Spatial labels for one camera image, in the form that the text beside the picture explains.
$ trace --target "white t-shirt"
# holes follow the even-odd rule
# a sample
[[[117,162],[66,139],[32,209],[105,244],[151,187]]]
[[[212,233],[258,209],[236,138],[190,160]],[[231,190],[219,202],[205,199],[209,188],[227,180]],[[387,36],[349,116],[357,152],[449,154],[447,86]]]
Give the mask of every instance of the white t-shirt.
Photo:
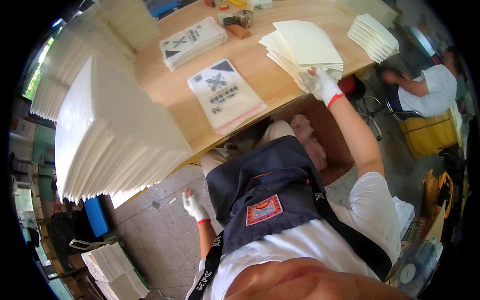
[[[330,202],[338,219],[379,245],[388,254],[392,264],[395,263],[400,255],[400,228],[385,178],[377,172],[363,175],[353,186],[348,199],[349,208]],[[269,261],[282,262],[299,257],[315,258],[335,271],[378,279],[370,267],[325,220],[312,220],[295,228],[265,236],[223,255],[213,280],[205,289],[203,299],[225,298],[233,280],[251,265]],[[203,275],[204,268],[205,259],[202,259],[199,272],[186,299]]]
[[[404,111],[415,110],[424,117],[440,116],[455,102],[456,78],[444,65],[436,65],[421,71],[421,76],[414,81],[420,82],[424,79],[428,94],[419,97],[399,87],[400,105]]]

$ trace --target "paper stack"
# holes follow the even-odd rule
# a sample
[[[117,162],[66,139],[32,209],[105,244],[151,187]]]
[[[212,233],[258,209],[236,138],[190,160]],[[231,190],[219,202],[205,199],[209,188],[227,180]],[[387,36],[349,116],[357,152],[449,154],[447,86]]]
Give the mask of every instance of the paper stack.
[[[56,121],[72,82],[94,53],[135,78],[135,51],[158,35],[158,27],[141,0],[100,0],[93,4],[69,21],[50,46],[30,111]]]
[[[357,16],[347,35],[377,63],[398,53],[399,50],[395,37],[367,13]]]
[[[305,93],[298,73],[311,67],[322,68],[335,80],[342,79],[343,61],[328,35],[312,22],[284,21],[273,23],[277,31],[262,37],[267,56],[276,62]]]
[[[126,73],[93,55],[61,106],[55,134],[60,199],[152,186],[192,149],[165,107]]]
[[[137,300],[149,290],[118,243],[82,253],[95,283],[109,300]]]
[[[82,253],[82,259],[93,278],[99,281],[112,282],[133,270],[132,263],[118,243]]]
[[[140,281],[135,271],[123,274],[113,282],[95,282],[108,300],[138,300],[150,292]]]
[[[136,51],[160,35],[158,25],[143,0],[98,0],[102,16]]]
[[[187,83],[202,105],[213,131],[219,134],[229,134],[267,108],[227,59],[203,69]]]
[[[225,43],[227,38],[226,30],[212,17],[207,17],[160,42],[163,62],[173,71],[195,56]]]

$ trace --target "yellow bag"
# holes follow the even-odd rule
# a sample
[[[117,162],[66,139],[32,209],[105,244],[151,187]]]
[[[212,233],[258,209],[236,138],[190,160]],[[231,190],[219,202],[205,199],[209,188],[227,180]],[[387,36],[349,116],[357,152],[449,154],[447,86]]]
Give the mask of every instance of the yellow bag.
[[[443,172],[443,174],[439,177],[435,177],[433,175],[433,169],[430,169],[427,177],[425,178],[425,198],[423,199],[426,216],[430,220],[434,220],[440,212],[441,206],[437,203],[438,193],[444,184],[446,184],[450,189],[450,199],[445,205],[445,218],[447,218],[450,208],[452,207],[453,182],[450,179],[450,176],[448,176],[447,172]]]
[[[399,122],[398,125],[408,149],[416,158],[437,154],[457,143],[455,122],[449,110],[441,116],[427,119],[410,118],[406,122]]]

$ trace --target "gloved hand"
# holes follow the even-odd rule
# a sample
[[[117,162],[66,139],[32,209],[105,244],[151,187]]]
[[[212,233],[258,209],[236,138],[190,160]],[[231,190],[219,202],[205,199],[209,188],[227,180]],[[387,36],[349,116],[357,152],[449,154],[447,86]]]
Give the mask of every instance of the gloved hand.
[[[328,109],[337,98],[345,96],[335,80],[321,68],[312,67],[308,72],[299,72],[299,76],[310,93],[323,101]]]
[[[195,218],[197,225],[205,221],[210,221],[207,210],[198,202],[189,186],[185,188],[185,191],[181,195],[183,198],[183,208],[185,208],[189,215]]]

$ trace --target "metal tin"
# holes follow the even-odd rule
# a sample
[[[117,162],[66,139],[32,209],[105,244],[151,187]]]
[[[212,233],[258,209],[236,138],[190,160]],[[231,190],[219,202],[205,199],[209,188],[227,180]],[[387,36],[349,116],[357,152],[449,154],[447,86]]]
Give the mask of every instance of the metal tin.
[[[249,10],[241,10],[237,13],[239,25],[243,28],[250,28],[253,26],[253,12]]]

